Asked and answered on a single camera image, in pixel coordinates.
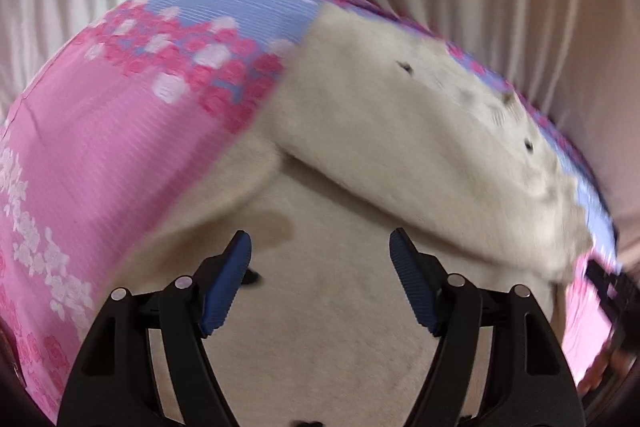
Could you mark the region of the person's right hand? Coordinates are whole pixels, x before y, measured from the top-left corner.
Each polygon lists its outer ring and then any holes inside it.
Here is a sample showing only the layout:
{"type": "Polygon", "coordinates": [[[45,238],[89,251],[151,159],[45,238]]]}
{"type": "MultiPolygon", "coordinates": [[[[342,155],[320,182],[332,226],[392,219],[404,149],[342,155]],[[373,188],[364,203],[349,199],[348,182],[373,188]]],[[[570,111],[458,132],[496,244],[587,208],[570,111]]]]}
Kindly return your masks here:
{"type": "Polygon", "coordinates": [[[606,372],[620,373],[624,367],[625,355],[620,350],[603,347],[577,385],[578,395],[582,397],[587,392],[597,389],[604,380],[606,372]]]}

